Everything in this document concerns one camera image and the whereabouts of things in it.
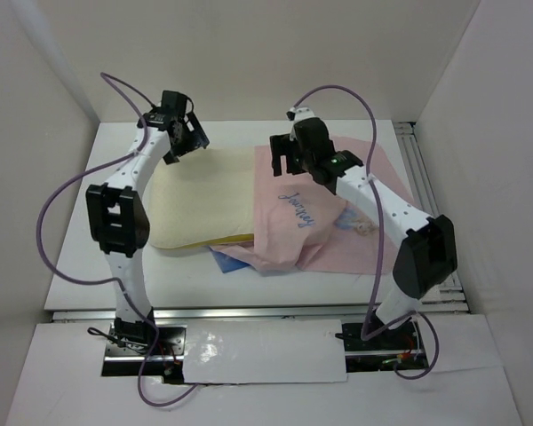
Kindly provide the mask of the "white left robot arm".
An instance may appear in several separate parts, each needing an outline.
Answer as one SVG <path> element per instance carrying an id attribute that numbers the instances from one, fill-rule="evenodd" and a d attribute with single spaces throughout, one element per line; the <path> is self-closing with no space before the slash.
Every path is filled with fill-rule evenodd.
<path id="1" fill-rule="evenodd" d="M 89 185 L 86 190 L 91 236 L 116 278 L 115 338 L 138 354 L 151 352 L 158 335 L 142 266 L 150 234 L 143 193 L 160 162 L 177 163 L 181 156 L 208 145 L 192 99 L 177 91 L 164 91 L 160 104 L 137 122 L 131 158 L 104 183 Z"/>

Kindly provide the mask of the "cream quilted pillow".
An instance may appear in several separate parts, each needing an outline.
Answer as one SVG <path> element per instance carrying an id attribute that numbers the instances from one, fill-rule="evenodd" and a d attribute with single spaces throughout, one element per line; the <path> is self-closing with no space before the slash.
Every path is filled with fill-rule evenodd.
<path id="1" fill-rule="evenodd" d="M 198 149 L 151 177 L 149 243 L 188 249 L 251 241 L 254 231 L 254 149 Z"/>

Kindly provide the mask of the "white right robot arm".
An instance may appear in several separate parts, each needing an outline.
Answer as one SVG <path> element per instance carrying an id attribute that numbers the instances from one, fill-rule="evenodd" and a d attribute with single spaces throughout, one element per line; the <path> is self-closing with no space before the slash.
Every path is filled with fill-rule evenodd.
<path id="1" fill-rule="evenodd" d="M 270 138 L 274 175 L 307 174 L 378 225 L 377 267 L 360 338 L 391 347 L 401 336 L 400 325 L 418 313 L 421 299 L 457 269 L 454 225 L 444 215 L 432 217 L 414 207 L 376 177 L 375 144 L 361 160 L 337 150 L 326 124 L 309 108 L 292 108 L 287 117 L 290 132 Z M 397 248 L 394 285 L 378 304 L 386 240 Z"/>

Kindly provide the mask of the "pink printed pillowcase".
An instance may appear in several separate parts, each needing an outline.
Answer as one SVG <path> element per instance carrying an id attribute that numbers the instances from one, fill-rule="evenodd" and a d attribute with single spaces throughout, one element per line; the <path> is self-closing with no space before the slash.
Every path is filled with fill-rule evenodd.
<path id="1" fill-rule="evenodd" d="M 254 149 L 253 239 L 216 245 L 223 272 L 247 264 L 259 272 L 373 274 L 378 227 L 307 174 L 274 177 L 269 146 Z"/>

